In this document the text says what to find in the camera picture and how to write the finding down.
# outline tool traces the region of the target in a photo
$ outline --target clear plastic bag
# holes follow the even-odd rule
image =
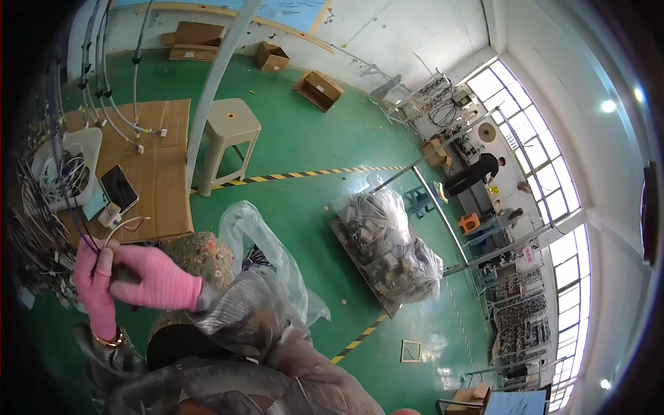
[[[219,242],[225,244],[233,253],[235,275],[240,274],[243,259],[256,245],[263,251],[272,267],[252,264],[250,269],[259,272],[261,268],[272,268],[277,281],[283,285],[290,304],[307,326],[312,325],[319,317],[331,320],[330,310],[325,302],[305,287],[297,262],[254,205],[248,201],[230,205],[221,216],[217,235]]]
[[[371,189],[382,183],[378,175],[367,179]],[[397,246],[410,241],[408,216],[397,192],[381,189],[375,194],[357,193],[332,202],[346,231],[359,249],[357,258],[367,265]]]
[[[443,260],[419,238],[363,268],[376,291],[401,304],[438,297],[444,271]]]

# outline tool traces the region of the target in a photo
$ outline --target gold bracelet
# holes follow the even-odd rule
[[[107,342],[106,340],[99,338],[99,336],[97,336],[94,333],[92,334],[92,338],[95,340],[95,342],[97,342],[99,346],[110,347],[112,349],[115,349],[116,347],[119,347],[124,343],[124,327],[117,326],[116,336],[112,342]]]

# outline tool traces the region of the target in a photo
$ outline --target white plastic stool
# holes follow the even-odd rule
[[[260,122],[251,109],[240,98],[229,98],[212,103],[210,114],[205,123],[205,135],[210,140],[210,147],[205,156],[203,174],[199,182],[199,195],[208,197],[212,188],[231,180],[243,180],[244,171],[249,164],[251,152],[260,133]],[[247,154],[237,148],[238,144],[249,142]],[[216,177],[221,159],[226,148],[233,146],[242,159],[242,168],[224,177]]]

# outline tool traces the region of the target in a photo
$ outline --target bag of parts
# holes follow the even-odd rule
[[[440,292],[443,260],[419,238],[363,268],[376,291],[397,303],[417,303]]]
[[[378,175],[369,177],[369,188],[382,183]],[[375,194],[357,193],[332,202],[345,225],[351,240],[359,251],[357,260],[368,265],[410,241],[408,216],[404,201],[397,192],[381,189]]]
[[[233,254],[233,273],[236,276],[243,270],[265,274],[271,274],[266,272],[271,270],[283,285],[290,304],[303,323],[310,326],[320,317],[331,320],[327,304],[305,287],[295,258],[268,227],[254,205],[248,201],[230,205],[221,216],[217,235],[219,242],[225,244]],[[245,259],[256,258],[257,249],[262,251],[261,260],[249,264]]]

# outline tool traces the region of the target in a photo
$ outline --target window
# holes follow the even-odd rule
[[[578,209],[580,203],[574,183],[551,131],[533,101],[505,65],[500,60],[494,62],[469,80],[468,86],[487,110],[500,106],[508,117],[516,137],[500,113],[491,114],[519,160],[544,224],[549,223],[549,213],[551,219],[558,220]],[[542,185],[543,195],[537,189],[535,177]]]
[[[558,295],[558,351],[549,412],[567,405],[581,369],[590,317],[590,255],[586,225],[550,246]]]

